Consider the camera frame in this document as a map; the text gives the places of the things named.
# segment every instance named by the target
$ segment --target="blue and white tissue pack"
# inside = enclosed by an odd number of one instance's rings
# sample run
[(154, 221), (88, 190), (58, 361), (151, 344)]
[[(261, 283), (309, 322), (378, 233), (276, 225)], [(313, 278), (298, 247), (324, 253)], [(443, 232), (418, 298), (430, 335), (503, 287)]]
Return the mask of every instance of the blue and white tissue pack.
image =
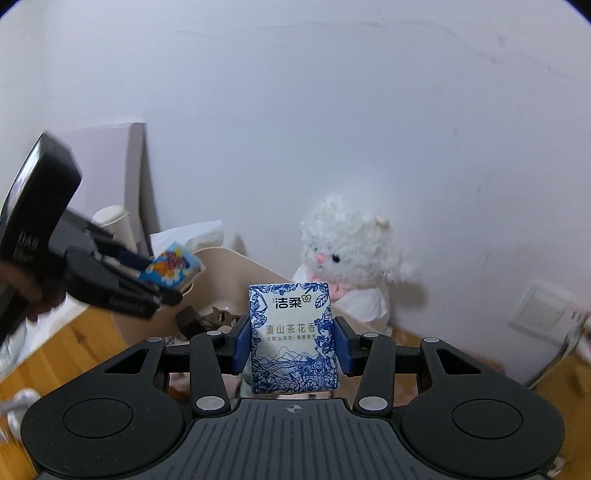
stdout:
[(252, 285), (249, 314), (254, 394), (339, 388), (328, 283)]

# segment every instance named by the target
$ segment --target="brown object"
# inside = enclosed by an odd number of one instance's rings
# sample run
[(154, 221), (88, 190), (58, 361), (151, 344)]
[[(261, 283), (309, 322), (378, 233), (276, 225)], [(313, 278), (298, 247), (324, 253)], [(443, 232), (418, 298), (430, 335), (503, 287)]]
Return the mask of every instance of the brown object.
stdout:
[(220, 327), (232, 327), (239, 319), (240, 315), (233, 315), (227, 310), (214, 307), (213, 312), (202, 317), (201, 323), (208, 330), (217, 330)]
[(591, 365), (576, 353), (559, 360), (545, 373), (535, 391), (560, 411), (566, 439), (560, 456), (565, 460), (558, 480), (591, 478)]
[(174, 316), (174, 321), (183, 336), (190, 340), (195, 335), (207, 332), (207, 329), (201, 323), (202, 318), (201, 315), (195, 312), (193, 307), (189, 306), (177, 313)]
[[(89, 308), (0, 384), (0, 400), (12, 398), (25, 387), (47, 395), (125, 348), (111, 315)], [(2, 429), (9, 431), (5, 422)], [(0, 479), (32, 480), (36, 475), (22, 444), (12, 439), (0, 444)]]

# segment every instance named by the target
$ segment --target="blue gripper pad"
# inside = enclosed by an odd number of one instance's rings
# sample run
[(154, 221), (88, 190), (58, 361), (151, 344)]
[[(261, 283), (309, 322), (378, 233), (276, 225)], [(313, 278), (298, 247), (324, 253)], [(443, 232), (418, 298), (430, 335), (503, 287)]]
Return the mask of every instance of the blue gripper pad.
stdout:
[(235, 372), (242, 372), (251, 354), (251, 320), (250, 318), (242, 325), (236, 336), (236, 346), (232, 355), (232, 369)]
[(341, 323), (335, 319), (335, 352), (340, 368), (345, 375), (353, 375), (353, 357), (349, 349), (349, 339), (345, 335)]

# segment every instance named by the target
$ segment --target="circular pad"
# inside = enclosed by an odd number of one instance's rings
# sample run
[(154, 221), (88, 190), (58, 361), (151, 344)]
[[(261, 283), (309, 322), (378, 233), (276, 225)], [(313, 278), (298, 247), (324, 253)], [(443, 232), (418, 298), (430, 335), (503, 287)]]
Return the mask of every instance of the circular pad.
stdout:
[(473, 437), (496, 440), (514, 434), (523, 418), (519, 410), (498, 400), (470, 400), (452, 412), (456, 426)]
[(564, 440), (560, 413), (501, 374), (441, 375), (408, 404), (401, 427), (420, 457), (467, 478), (530, 475)]
[(70, 408), (64, 415), (64, 426), (79, 437), (101, 439), (127, 428), (132, 418), (132, 410), (126, 403), (96, 398)]
[(180, 438), (183, 414), (138, 377), (90, 372), (33, 404), (21, 427), (27, 452), (59, 478), (128, 476), (157, 462)]

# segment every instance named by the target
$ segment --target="blue floral pattern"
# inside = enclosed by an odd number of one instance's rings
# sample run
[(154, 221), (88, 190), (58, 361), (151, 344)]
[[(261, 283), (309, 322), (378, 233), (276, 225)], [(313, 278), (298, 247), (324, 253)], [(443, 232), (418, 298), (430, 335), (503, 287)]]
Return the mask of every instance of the blue floral pattern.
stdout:
[[(316, 353), (296, 353), (290, 351), (284, 345), (276, 355), (257, 355), (258, 344), (263, 340), (257, 329), (263, 327), (268, 320), (268, 305), (264, 294), (272, 293), (283, 296), (285, 293), (298, 288), (302, 289), (305, 295), (311, 292), (319, 292), (314, 301), (314, 309), (324, 307), (322, 315), (314, 320), (312, 324), (315, 330), (312, 337), (317, 335), (313, 342), (313, 345), (316, 346)], [(326, 283), (287, 283), (250, 287), (249, 309), (252, 320), (253, 393), (302, 393), (338, 388), (339, 379), (336, 368), (335, 340), (329, 297), (329, 288)]]

